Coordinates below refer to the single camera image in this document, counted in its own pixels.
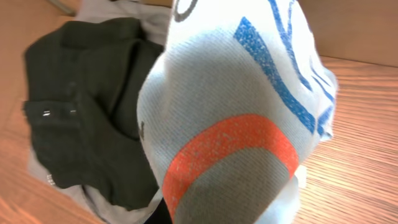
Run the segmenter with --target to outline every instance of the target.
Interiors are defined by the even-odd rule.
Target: sock
[[[337,82],[297,1],[177,0],[137,119],[174,223],[263,214],[321,139]]]

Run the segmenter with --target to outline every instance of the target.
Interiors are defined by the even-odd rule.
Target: fabric
[[[98,23],[119,17],[139,19],[148,40],[165,44],[170,20],[167,7],[147,6],[130,0],[82,0],[75,20]]]
[[[275,199],[331,138],[336,90],[298,2],[175,1],[137,106],[173,222],[275,223]]]
[[[166,7],[145,6],[125,0],[117,2],[83,0],[75,20],[99,23],[119,17],[141,18],[140,22],[146,38],[158,44],[165,44],[170,20],[170,9]],[[31,156],[29,157],[29,173],[42,182],[49,184],[47,182],[49,172],[37,161],[34,151],[31,151]],[[148,207],[127,211],[124,207],[111,205],[97,189],[87,185],[75,185],[67,189],[55,188],[69,196],[82,208],[94,213],[105,223],[140,224],[145,222],[146,224],[166,224],[171,222],[171,220],[168,220],[170,215],[165,207],[164,200],[162,200],[160,190],[154,195]]]
[[[38,162],[35,152],[33,149],[30,150],[29,162],[27,167],[29,174],[40,180],[43,183],[49,184],[47,176],[50,174],[48,170]],[[60,189],[55,186],[61,193],[69,196],[79,206],[85,210],[96,215],[104,223],[110,224],[155,224],[155,223],[171,223],[169,214],[167,212],[165,203],[162,200],[162,194],[158,191],[150,204],[146,208],[127,211],[124,207],[117,205],[111,205],[97,189],[84,185],[75,185],[67,189]]]
[[[162,50],[133,18],[67,22],[29,47],[25,112],[37,158],[58,187],[89,185],[112,205],[148,207],[158,186],[135,102]]]

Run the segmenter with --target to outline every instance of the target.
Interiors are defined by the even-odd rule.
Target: blue design
[[[278,9],[278,5],[276,4],[276,1],[275,0],[268,0],[268,1],[269,1],[269,4],[271,4],[272,13],[274,14],[275,23],[276,23],[276,27],[278,28],[280,38],[282,39],[282,42],[285,45],[286,51],[290,57],[290,60],[292,61],[294,70],[296,71],[296,74],[298,75],[298,79],[305,87],[307,87],[310,91],[312,91],[310,83],[308,82],[307,79],[304,78],[304,76],[301,74],[301,72],[299,70],[299,65],[297,65],[296,57],[295,57],[295,54],[293,51],[293,46],[292,46],[292,8],[293,8],[295,0],[292,0],[289,3],[289,20],[287,23],[287,32],[282,23],[282,19],[280,18],[279,9]]]
[[[333,111],[333,106],[329,106],[329,108],[325,112],[323,112],[323,114],[321,114],[321,116],[319,116],[318,118],[317,131],[320,136],[322,136],[323,133],[325,132],[325,130],[323,129],[323,125],[325,125],[325,123],[328,121],[332,111]]]
[[[324,80],[324,79],[317,73],[317,71],[315,71],[315,69],[313,68],[313,65],[312,65],[312,59],[311,59],[311,58],[310,58],[310,66],[311,66],[312,72],[313,72],[320,80],[322,80],[326,85],[330,86],[329,83],[326,82],[326,80]]]
[[[288,109],[298,117],[301,123],[313,134],[315,118],[298,102],[287,89],[276,69],[275,63],[266,44],[256,28],[243,17],[234,34],[234,38],[244,47],[251,57],[259,64],[264,74]]]
[[[322,84],[321,84],[316,78],[314,78],[314,77],[312,77],[312,78],[316,81],[317,84],[319,84],[319,85],[321,86],[321,88],[322,88],[322,90],[323,90],[323,93],[326,95],[326,97],[329,98],[329,100],[330,100],[333,104],[335,104],[335,98],[332,97],[332,96],[330,95],[330,93],[328,93],[328,92],[325,90],[325,88],[322,86]]]

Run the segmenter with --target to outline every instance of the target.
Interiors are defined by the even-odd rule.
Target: wooden floor
[[[61,14],[44,0],[0,1],[0,224],[99,223],[25,171],[21,56]],[[398,68],[323,61],[340,82],[335,138],[305,163],[296,223],[398,223]]]

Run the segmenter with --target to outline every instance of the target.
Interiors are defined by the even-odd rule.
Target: red stripe
[[[262,147],[272,152],[294,175],[299,166],[290,141],[269,119],[245,114],[234,116],[204,130],[174,157],[163,182],[163,196],[172,219],[189,186],[212,165],[244,148]]]

